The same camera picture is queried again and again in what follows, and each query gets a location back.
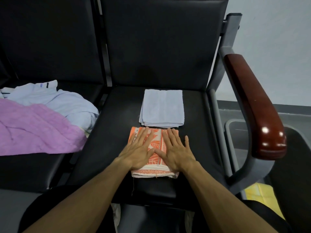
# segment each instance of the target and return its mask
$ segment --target left hand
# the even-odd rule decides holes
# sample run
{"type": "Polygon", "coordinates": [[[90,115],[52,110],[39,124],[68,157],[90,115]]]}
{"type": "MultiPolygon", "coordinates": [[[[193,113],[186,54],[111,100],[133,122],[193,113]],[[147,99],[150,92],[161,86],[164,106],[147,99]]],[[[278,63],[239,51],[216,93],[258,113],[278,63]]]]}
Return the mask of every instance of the left hand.
{"type": "Polygon", "coordinates": [[[153,139],[153,131],[149,134],[147,140],[144,142],[149,128],[142,128],[134,141],[136,133],[133,133],[128,144],[119,154],[117,159],[125,162],[130,170],[138,170],[142,168],[153,155],[154,149],[148,151],[148,146],[153,139]]]}

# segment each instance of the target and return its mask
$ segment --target black chair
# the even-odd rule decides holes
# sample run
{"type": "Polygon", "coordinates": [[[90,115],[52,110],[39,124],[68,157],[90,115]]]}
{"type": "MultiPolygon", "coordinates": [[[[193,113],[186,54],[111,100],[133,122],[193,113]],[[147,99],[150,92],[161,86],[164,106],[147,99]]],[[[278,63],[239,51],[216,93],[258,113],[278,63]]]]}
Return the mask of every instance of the black chair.
{"type": "MultiPolygon", "coordinates": [[[[57,79],[57,89],[97,105],[106,79],[93,3],[0,0],[0,88],[57,79]]],[[[71,155],[0,156],[0,188],[44,192],[57,184],[71,155]]]]}
{"type": "MultiPolygon", "coordinates": [[[[103,23],[113,87],[67,184],[86,183],[118,156],[131,127],[140,126],[147,88],[183,90],[185,123],[179,134],[189,136],[196,160],[234,194],[266,175],[273,160],[285,155],[277,112],[243,57],[232,50],[241,14],[229,14],[224,20],[228,0],[100,2],[102,15],[97,18],[103,23]],[[249,161],[233,175],[215,97],[225,69],[252,134],[249,161]]],[[[173,180],[133,179],[129,173],[113,201],[183,209],[197,206],[182,174],[173,180]]]]}

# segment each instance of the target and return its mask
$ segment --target yellow object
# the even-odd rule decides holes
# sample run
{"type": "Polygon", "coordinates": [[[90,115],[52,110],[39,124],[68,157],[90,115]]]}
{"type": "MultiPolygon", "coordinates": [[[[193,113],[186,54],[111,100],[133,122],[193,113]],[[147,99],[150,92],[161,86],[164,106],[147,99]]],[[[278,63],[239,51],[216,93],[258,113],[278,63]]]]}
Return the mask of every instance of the yellow object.
{"type": "Polygon", "coordinates": [[[262,183],[255,183],[246,188],[245,193],[248,200],[256,200],[266,205],[267,207],[272,209],[277,215],[285,219],[274,195],[272,186],[262,183]]]}

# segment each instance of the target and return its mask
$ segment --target black backrest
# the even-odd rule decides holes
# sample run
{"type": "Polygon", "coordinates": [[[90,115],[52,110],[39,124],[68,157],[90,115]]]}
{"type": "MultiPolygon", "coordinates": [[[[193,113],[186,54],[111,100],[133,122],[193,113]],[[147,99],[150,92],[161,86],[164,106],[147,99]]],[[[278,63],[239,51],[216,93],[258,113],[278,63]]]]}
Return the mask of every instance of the black backrest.
{"type": "Polygon", "coordinates": [[[228,0],[101,0],[117,85],[205,90],[228,0]]]}
{"type": "Polygon", "coordinates": [[[0,0],[0,45],[20,79],[104,82],[91,0],[0,0]]]}

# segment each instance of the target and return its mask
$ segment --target purple towel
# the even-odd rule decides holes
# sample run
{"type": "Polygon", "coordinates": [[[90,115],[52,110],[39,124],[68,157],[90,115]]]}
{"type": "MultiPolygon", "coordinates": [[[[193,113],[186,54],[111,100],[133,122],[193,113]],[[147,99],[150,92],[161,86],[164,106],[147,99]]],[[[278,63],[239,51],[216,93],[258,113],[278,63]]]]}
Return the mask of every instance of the purple towel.
{"type": "Polygon", "coordinates": [[[45,105],[24,106],[0,99],[0,156],[72,153],[85,142],[78,126],[45,105]]]}

